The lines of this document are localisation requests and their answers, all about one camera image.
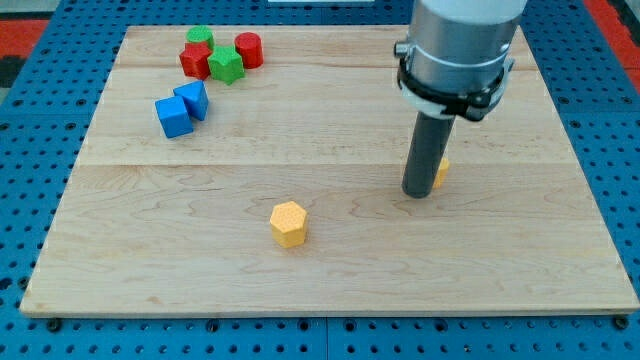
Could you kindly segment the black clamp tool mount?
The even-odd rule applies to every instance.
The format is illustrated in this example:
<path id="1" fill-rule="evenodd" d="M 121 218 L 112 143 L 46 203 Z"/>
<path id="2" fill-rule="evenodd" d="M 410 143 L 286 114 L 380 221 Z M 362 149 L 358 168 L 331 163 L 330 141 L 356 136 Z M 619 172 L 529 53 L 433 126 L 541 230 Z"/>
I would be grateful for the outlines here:
<path id="1" fill-rule="evenodd" d="M 394 56 L 402 96 L 419 113 L 437 120 L 483 120 L 501 101 L 514 65 L 506 53 L 476 64 L 444 61 L 408 41 L 394 44 Z"/>

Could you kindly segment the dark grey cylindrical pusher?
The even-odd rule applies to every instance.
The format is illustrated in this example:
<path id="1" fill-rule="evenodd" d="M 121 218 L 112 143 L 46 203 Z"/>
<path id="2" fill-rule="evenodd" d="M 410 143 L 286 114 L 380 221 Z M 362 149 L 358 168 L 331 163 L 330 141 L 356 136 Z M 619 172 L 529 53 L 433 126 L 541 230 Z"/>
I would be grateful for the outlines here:
<path id="1" fill-rule="evenodd" d="M 402 181 L 406 195 L 421 199 L 431 193 L 454 121 L 418 113 Z"/>

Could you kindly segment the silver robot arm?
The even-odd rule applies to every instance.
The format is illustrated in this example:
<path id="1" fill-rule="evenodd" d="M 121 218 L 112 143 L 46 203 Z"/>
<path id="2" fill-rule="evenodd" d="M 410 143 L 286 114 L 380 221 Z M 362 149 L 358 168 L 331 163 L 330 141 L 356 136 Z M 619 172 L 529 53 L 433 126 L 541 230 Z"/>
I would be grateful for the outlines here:
<path id="1" fill-rule="evenodd" d="M 417 110 L 402 189 L 427 197 L 456 118 L 479 122 L 503 97 L 523 0 L 416 0 L 394 45 L 397 84 Z"/>

